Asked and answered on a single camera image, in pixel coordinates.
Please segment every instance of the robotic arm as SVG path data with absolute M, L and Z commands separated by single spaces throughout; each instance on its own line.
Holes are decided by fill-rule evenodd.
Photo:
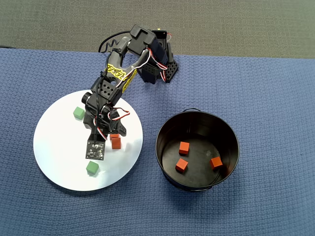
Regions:
M 144 82 L 155 84 L 157 78 L 169 83 L 178 70 L 170 44 L 166 41 L 166 31 L 150 31 L 135 25 L 130 35 L 131 38 L 123 37 L 107 57 L 105 71 L 92 85 L 92 93 L 87 92 L 82 97 L 86 108 L 83 123 L 91 129 L 86 159 L 104 159 L 108 134 L 126 136 L 126 128 L 120 119 L 129 115 L 129 112 L 115 108 L 115 105 L 137 72 Z M 139 59 L 129 67 L 122 68 L 127 51 L 138 55 Z M 126 114 L 120 116 L 117 109 Z

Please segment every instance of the orange cube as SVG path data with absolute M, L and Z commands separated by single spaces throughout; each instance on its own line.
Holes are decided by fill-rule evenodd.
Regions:
M 215 158 L 212 158 L 210 160 L 210 165 L 212 167 L 212 170 L 218 168 L 218 167 L 221 167 L 223 166 L 222 162 L 221 162 L 221 158 L 219 156 L 215 157 Z
M 175 166 L 175 169 L 178 170 L 180 173 L 183 173 L 187 165 L 188 165 L 188 162 L 180 158 Z
M 109 140 L 112 140 L 112 138 L 120 138 L 120 135 L 119 134 L 110 134 Z
M 179 154 L 187 155 L 189 151 L 189 143 L 181 142 L 179 146 Z
M 112 138 L 112 149 L 121 149 L 122 148 L 122 142 L 120 138 Z

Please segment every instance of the white circular platform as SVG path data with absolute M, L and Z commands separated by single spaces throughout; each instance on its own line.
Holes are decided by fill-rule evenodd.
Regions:
M 121 138 L 122 149 L 112 149 L 108 139 L 103 161 L 85 159 L 91 130 L 85 128 L 83 120 L 74 118 L 73 111 L 76 107 L 85 110 L 81 99 L 88 91 L 68 94 L 51 105 L 40 118 L 33 140 L 35 158 L 42 172 L 52 182 L 76 191 L 96 190 L 120 180 L 137 161 L 143 141 L 137 113 L 120 99 L 116 107 L 130 111 L 121 120 L 127 129 L 126 137 Z M 89 161 L 99 165 L 95 175 L 86 170 Z

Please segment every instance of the electrical wire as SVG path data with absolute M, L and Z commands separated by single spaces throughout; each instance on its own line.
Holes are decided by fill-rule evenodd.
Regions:
M 158 66 L 159 68 L 161 68 L 162 70 L 167 70 L 167 66 L 166 66 L 166 65 L 163 65 L 163 64 L 161 64 L 161 63 L 159 63 L 159 62 L 156 60 L 156 58 L 154 57 L 152 50 L 151 50 L 150 48 L 148 48 L 148 49 L 149 49 L 149 51 L 151 52 L 151 57 L 152 57 L 152 59 L 156 62 L 157 66 Z
M 161 75 L 161 78 L 163 79 L 163 81 L 166 82 L 166 79 L 164 78 L 162 71 L 159 74 Z
M 97 130 L 98 130 L 99 134 L 103 137 L 103 139 L 105 139 L 105 140 L 107 141 L 107 138 L 106 138 L 105 135 L 102 133 L 102 131 L 100 130 L 100 128 L 97 128 Z
M 120 34 L 123 34 L 123 33 L 130 33 L 130 31 L 129 31 L 129 30 L 121 31 L 121 32 L 115 33 L 115 34 L 113 34 L 112 36 L 109 36 L 108 38 L 104 39 L 104 41 L 101 42 L 101 44 L 100 44 L 100 46 L 99 46 L 99 48 L 98 48 L 98 52 L 99 52 L 99 53 L 101 52 L 100 50 L 102 49 L 104 43 L 106 43 L 109 39 L 111 39 L 111 38 L 113 38 L 113 37 L 116 37 L 117 35 L 120 35 Z
M 118 45 L 118 44 L 119 44 L 119 41 L 117 41 L 116 39 L 113 39 L 112 42 L 106 43 L 106 45 L 105 45 L 105 50 L 104 50 L 103 52 L 101 52 L 101 53 L 106 53 L 106 52 L 107 52 L 107 48 L 113 47 L 114 44 L 115 44 L 115 45 Z
M 167 33 L 167 35 L 169 35 L 170 38 L 169 38 L 166 42 L 168 42 L 168 41 L 171 40 L 171 38 L 172 38 L 172 34 L 171 34 L 171 33 Z
M 124 118 L 124 117 L 126 117 L 126 116 L 129 116 L 130 115 L 130 111 L 126 111 L 126 110 L 124 110 L 123 108 L 121 108 L 121 107 L 114 107 L 113 109 L 122 109 L 124 112 L 126 112 L 126 114 L 124 114 L 123 116 L 120 116 L 120 117 L 117 117 L 117 118 L 113 118 L 113 119 L 111 119 L 110 118 L 110 112 L 109 113 L 107 113 L 107 117 L 109 118 L 109 119 L 111 119 L 111 120 L 119 120 L 119 119 L 121 119 L 121 118 Z
M 0 45 L 0 48 L 12 48 L 12 49 L 16 49 L 15 47 L 6 46 L 6 45 Z
M 151 57 L 151 49 L 149 49 L 149 56 L 148 56 L 148 59 L 147 59 L 142 65 L 133 68 L 128 74 L 126 74 L 126 75 L 123 77 L 123 79 L 119 82 L 119 84 L 117 84 L 116 87 L 119 87 L 119 85 L 124 81 L 124 79 L 127 78 L 134 70 L 139 69 L 139 68 L 141 68 L 142 66 L 144 66 L 145 64 L 147 64 L 148 61 L 149 61 L 149 59 L 150 59 L 150 57 Z

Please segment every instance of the black metal bucket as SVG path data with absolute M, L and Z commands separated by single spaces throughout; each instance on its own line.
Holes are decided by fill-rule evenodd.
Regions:
M 180 142 L 189 143 L 189 153 L 178 153 Z M 157 161 L 165 177 L 176 187 L 188 191 L 210 189 L 234 171 L 239 144 L 231 127 L 219 117 L 196 108 L 171 117 L 160 129 L 156 141 Z M 220 156 L 223 166 L 212 170 L 211 158 Z M 176 169 L 182 158 L 188 162 L 183 174 Z

